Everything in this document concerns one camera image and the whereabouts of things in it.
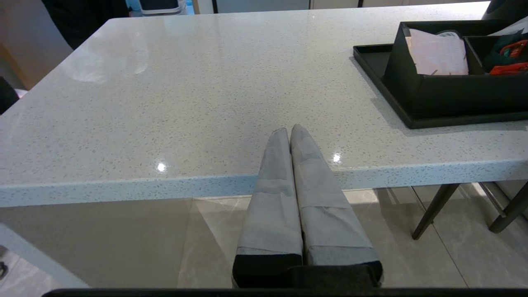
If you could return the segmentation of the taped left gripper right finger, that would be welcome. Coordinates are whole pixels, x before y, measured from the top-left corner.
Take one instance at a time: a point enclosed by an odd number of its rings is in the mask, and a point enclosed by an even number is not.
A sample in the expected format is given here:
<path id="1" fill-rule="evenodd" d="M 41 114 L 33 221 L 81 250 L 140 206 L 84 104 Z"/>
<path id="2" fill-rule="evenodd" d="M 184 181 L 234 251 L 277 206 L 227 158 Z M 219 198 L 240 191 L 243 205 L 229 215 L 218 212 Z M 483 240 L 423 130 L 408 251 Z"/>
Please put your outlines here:
<path id="1" fill-rule="evenodd" d="M 384 272 L 379 256 L 317 143 L 300 124 L 292 128 L 290 152 L 305 263 L 364 267 L 380 286 Z"/>

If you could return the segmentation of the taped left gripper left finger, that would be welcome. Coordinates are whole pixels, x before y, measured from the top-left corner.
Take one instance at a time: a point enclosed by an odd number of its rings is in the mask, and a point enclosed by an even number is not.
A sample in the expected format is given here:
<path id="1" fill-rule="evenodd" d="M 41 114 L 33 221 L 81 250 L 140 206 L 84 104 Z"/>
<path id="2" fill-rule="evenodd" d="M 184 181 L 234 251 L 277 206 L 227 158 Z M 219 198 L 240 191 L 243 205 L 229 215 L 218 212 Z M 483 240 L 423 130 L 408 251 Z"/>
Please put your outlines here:
<path id="1" fill-rule="evenodd" d="M 303 241 L 288 130 L 268 139 L 236 247 L 235 288 L 285 288 L 303 264 Z"/>

